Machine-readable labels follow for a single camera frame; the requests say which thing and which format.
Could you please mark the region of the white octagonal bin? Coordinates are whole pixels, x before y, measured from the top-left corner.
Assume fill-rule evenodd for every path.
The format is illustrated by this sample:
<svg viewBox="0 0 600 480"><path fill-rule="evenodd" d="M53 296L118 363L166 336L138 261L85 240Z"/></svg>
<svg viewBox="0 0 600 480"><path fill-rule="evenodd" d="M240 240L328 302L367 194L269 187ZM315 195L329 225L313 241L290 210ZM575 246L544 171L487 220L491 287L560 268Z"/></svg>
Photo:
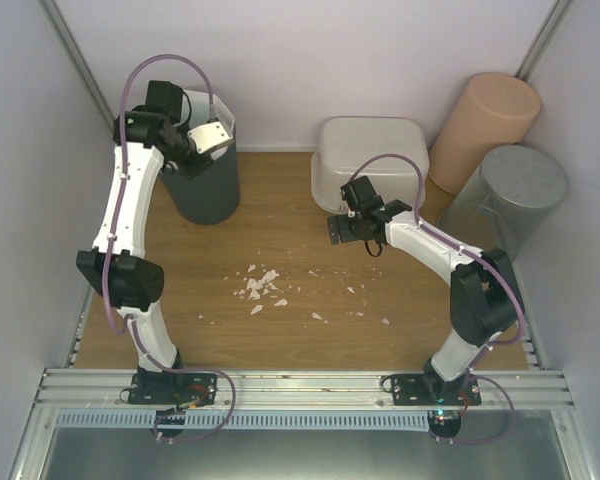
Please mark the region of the white octagonal bin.
<svg viewBox="0 0 600 480"><path fill-rule="evenodd" d="M184 90L193 108L189 118L189 126L195 128L201 124L207 123L210 119L209 96L207 92L198 92L194 90ZM213 95L214 117L220 121L223 127L235 136L235 117L225 105L225 103L216 95Z"/></svg>

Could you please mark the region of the dark grey bin white liner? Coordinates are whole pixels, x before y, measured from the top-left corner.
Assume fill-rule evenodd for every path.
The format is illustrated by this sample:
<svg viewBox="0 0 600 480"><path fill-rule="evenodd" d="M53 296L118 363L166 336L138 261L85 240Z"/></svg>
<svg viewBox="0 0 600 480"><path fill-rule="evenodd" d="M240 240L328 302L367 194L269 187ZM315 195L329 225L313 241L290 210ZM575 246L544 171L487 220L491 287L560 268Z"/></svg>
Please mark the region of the dark grey bin white liner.
<svg viewBox="0 0 600 480"><path fill-rule="evenodd" d="M231 217L240 204L239 165L234 144L199 176L187 179L168 169L160 178L180 215L194 224L219 224Z"/></svg>

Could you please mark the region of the salmon pink plastic bin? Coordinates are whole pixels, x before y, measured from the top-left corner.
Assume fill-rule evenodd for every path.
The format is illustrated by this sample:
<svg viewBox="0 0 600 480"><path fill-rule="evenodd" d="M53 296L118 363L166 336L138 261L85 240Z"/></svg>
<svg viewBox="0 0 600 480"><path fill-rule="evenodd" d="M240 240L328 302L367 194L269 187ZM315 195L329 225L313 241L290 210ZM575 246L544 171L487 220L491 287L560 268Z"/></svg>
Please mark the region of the salmon pink plastic bin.
<svg viewBox="0 0 600 480"><path fill-rule="evenodd" d="M488 152L523 139L541 108L539 94L518 78L471 77L430 150L429 177L458 194Z"/></svg>

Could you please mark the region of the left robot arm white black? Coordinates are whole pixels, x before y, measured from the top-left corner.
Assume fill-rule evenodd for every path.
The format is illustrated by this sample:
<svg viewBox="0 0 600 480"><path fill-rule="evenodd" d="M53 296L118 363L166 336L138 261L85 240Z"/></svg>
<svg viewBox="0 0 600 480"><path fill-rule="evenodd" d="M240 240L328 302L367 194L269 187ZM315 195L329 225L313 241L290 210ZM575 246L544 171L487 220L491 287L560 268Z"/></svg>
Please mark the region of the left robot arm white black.
<svg viewBox="0 0 600 480"><path fill-rule="evenodd" d="M144 103L119 115L104 218L91 248L76 257L78 270L102 297L109 321L123 320L115 332L130 334L138 353L137 371L125 391L129 404L195 408L214 401L216 375L183 367L160 306L164 270L145 257L146 222L159 173L172 166L190 178L213 163L182 115L191 107L181 87L152 80Z"/></svg>

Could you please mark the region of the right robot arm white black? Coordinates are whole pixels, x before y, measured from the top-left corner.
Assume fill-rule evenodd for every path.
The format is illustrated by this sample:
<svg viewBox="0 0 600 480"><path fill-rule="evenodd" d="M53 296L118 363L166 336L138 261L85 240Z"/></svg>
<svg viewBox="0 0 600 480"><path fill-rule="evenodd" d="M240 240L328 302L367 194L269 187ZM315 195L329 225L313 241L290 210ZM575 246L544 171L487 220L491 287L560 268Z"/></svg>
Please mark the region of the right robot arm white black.
<svg viewBox="0 0 600 480"><path fill-rule="evenodd" d="M340 188L348 211L328 218L331 243L362 241L401 250L427 266L450 288L451 331L423 367L423 393L431 403L454 398L482 352L524 320L524 304L510 256L500 248L466 245L423 220L400 200L384 202L368 177Z"/></svg>

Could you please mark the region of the white plastic shard pile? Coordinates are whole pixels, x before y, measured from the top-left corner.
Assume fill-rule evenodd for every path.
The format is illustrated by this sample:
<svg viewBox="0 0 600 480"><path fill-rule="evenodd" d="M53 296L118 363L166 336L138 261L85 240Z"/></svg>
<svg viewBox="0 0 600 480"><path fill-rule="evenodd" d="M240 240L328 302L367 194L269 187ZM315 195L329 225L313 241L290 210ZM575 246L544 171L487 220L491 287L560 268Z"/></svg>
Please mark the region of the white plastic shard pile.
<svg viewBox="0 0 600 480"><path fill-rule="evenodd" d="M234 297L252 302L270 299L276 307L288 304L283 288L276 284L281 277L280 271L267 269L264 264L249 264L243 274L238 271L235 274L240 278L241 285L232 292Z"/></svg>

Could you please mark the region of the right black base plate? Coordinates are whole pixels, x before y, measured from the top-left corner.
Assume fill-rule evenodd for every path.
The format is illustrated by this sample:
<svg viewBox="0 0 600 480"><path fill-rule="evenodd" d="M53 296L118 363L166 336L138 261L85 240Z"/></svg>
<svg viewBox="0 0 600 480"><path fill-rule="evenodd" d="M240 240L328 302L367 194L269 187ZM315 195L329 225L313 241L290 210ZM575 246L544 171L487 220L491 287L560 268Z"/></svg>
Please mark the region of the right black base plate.
<svg viewBox="0 0 600 480"><path fill-rule="evenodd" d="M380 378L379 386L392 396L395 406L479 406L480 388L463 376L443 382L424 373L394 373Z"/></svg>

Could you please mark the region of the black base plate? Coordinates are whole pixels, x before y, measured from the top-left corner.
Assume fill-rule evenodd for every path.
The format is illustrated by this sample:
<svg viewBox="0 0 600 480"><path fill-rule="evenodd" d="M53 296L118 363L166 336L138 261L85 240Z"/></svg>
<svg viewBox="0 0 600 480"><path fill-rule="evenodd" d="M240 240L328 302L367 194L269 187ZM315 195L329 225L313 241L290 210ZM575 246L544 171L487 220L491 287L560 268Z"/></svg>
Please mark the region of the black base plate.
<svg viewBox="0 0 600 480"><path fill-rule="evenodd" d="M479 406L480 388L463 376L443 382L424 373L394 373L380 378L379 386L392 396L395 406Z"/></svg>
<svg viewBox="0 0 600 480"><path fill-rule="evenodd" d="M131 405L201 407L213 405L217 375L212 373L167 373L139 369L119 400Z"/></svg>

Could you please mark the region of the left aluminium frame post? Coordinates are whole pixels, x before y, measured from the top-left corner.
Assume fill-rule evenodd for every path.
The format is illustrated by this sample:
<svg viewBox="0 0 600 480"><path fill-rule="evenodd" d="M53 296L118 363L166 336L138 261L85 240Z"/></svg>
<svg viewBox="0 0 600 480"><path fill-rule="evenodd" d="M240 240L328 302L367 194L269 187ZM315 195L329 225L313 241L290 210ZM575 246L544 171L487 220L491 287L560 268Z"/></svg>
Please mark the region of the left aluminium frame post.
<svg viewBox="0 0 600 480"><path fill-rule="evenodd" d="M113 130L114 116L81 48L55 0L38 0L37 4L50 24L107 128Z"/></svg>

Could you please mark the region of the aluminium frame post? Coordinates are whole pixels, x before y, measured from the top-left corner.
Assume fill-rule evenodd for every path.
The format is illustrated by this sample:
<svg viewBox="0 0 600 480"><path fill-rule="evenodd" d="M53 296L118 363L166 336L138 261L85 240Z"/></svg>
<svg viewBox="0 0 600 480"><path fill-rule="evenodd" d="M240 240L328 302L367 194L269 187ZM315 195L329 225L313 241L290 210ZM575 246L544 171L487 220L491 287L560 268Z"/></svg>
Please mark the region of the aluminium frame post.
<svg viewBox="0 0 600 480"><path fill-rule="evenodd" d="M114 116L81 48L55 0L38 0L37 4L50 24L107 128L113 130Z"/></svg>
<svg viewBox="0 0 600 480"><path fill-rule="evenodd" d="M528 82L531 79L574 4L574 0L555 0L552 2L539 30L514 73L515 78L523 82Z"/></svg>

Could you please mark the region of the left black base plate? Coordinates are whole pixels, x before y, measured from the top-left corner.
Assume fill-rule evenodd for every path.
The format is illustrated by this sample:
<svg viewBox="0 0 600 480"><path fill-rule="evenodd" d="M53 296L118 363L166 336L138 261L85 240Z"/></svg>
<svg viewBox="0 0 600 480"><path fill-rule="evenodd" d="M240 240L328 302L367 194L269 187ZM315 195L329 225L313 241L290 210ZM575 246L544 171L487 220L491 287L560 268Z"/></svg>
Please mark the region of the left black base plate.
<svg viewBox="0 0 600 480"><path fill-rule="evenodd" d="M212 373L167 373L139 369L119 400L131 405L201 407L213 405L217 375Z"/></svg>

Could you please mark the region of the aluminium front rail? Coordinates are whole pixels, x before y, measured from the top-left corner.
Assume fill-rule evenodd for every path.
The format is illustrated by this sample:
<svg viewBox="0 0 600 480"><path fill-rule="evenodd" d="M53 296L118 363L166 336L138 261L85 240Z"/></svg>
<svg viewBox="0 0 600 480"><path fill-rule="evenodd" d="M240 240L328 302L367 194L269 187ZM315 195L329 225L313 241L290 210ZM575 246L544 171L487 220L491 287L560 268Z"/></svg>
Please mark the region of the aluminium front rail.
<svg viewBox="0 0 600 480"><path fill-rule="evenodd" d="M131 385L125 369L48 369L35 397L37 406L123 408L119 394ZM228 373L236 386L239 410L395 410L392 395L380 386L380 371L258 371ZM478 410L504 410L509 396L516 410L573 410L572 396L559 371L487 371L499 391L478 382Z"/></svg>

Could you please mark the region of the right aluminium frame post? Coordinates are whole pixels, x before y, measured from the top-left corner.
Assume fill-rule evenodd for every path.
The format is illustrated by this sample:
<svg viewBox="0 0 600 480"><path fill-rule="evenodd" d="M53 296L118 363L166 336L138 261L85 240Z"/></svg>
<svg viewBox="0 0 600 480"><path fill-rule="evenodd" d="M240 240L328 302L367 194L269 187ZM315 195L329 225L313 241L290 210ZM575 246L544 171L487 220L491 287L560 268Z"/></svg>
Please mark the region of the right aluminium frame post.
<svg viewBox="0 0 600 480"><path fill-rule="evenodd" d="M574 0L555 0L552 2L539 30L514 73L515 78L523 82L528 82L531 79L574 4Z"/></svg>

